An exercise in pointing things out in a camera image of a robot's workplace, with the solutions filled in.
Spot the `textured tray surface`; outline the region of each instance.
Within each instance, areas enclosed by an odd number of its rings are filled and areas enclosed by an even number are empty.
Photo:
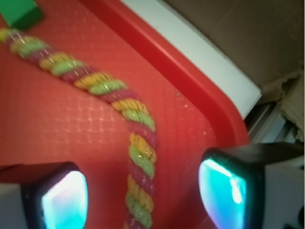
[[[125,81],[147,104],[159,138],[154,227],[165,227],[197,191],[202,153],[216,144],[213,128],[163,75],[78,1],[36,2],[46,18],[29,34]],[[2,19],[0,26],[5,26]],[[0,165],[76,162],[89,185],[87,228],[122,227],[128,133],[125,119],[112,107],[0,46]]]

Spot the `blue light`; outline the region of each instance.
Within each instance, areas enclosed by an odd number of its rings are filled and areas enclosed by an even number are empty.
[[[242,229],[245,220],[246,181],[212,159],[199,167],[204,207],[217,228]]]
[[[79,171],[68,173],[42,197],[47,229],[82,229],[88,211],[88,189]]]

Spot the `tray rim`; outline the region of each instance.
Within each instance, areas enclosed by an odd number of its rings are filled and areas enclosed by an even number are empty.
[[[249,144],[244,121],[233,102],[150,25],[118,0],[78,1],[129,43],[205,115],[213,127],[217,146]]]

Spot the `twisted rope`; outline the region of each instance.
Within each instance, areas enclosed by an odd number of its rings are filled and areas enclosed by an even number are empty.
[[[71,55],[57,51],[40,39],[18,30],[1,29],[0,41],[21,58],[110,103],[129,120],[130,161],[126,196],[129,213],[124,228],[150,228],[153,224],[151,213],[154,206],[152,179],[157,160],[154,150],[155,123],[138,94],[110,74],[102,73]]]

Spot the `green block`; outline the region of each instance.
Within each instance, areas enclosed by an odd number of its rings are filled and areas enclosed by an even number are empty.
[[[0,0],[0,13],[9,27],[18,30],[26,30],[43,18],[33,0]]]

